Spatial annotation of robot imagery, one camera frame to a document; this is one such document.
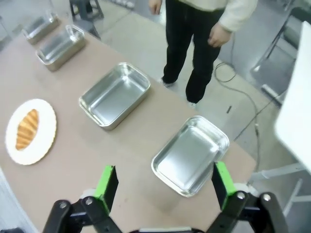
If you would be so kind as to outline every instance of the white plate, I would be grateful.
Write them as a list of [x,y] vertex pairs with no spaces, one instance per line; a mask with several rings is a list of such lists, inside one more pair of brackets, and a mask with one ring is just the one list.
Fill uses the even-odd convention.
[[[23,118],[36,109],[39,116],[37,133],[23,150],[16,149],[17,128]],[[49,151],[56,134],[56,116],[53,108],[44,100],[29,100],[13,113],[5,135],[5,145],[10,157],[18,164],[30,165],[38,162]]]

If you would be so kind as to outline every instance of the white sweater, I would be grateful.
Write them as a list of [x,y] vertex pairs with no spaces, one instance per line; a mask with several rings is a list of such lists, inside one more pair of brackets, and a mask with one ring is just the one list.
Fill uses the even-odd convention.
[[203,11],[225,8],[220,24],[229,31],[237,31],[250,18],[257,0],[180,0]]

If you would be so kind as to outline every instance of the silver baking pan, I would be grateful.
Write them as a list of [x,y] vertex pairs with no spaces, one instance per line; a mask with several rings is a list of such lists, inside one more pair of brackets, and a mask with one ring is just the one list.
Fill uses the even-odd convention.
[[128,63],[120,63],[79,99],[85,113],[111,130],[146,97],[149,79]]
[[189,118],[153,158],[151,168],[165,184],[184,197],[196,194],[209,179],[213,162],[229,148],[228,137],[202,116]]
[[84,32],[73,25],[52,37],[36,51],[39,60],[50,70],[58,70],[86,44]]
[[27,41],[32,45],[36,44],[43,37],[53,31],[60,24],[60,20],[54,13],[46,13],[37,18],[31,24],[22,29]]

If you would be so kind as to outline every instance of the beige tabletop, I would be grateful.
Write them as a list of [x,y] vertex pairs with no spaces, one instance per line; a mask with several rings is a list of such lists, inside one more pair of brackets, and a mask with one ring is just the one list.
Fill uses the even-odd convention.
[[[152,158],[198,113],[150,79],[148,97],[117,128],[102,130],[79,107],[78,98],[127,60],[94,37],[86,38],[87,46],[56,72],[39,62],[38,45],[33,47],[23,36],[0,53],[0,167],[21,206],[42,231],[56,200],[77,201],[84,190],[96,187],[106,165],[115,165],[120,183],[111,216],[122,231],[174,226],[206,230],[220,211],[212,182],[194,197],[184,198],[151,170]],[[35,98],[54,108],[57,133],[44,159],[22,166],[6,152],[5,130],[12,113]],[[247,181],[255,166],[234,142],[223,161],[235,182]]]

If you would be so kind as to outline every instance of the white sneaker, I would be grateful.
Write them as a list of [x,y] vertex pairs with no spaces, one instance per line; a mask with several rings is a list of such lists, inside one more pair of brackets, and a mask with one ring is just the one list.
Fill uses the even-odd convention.
[[188,101],[188,105],[190,108],[196,109],[196,103],[191,103]]
[[169,87],[175,85],[175,83],[165,83],[165,82],[163,82],[162,78],[159,80],[159,83],[162,84],[163,86],[165,86],[166,88],[169,88]]

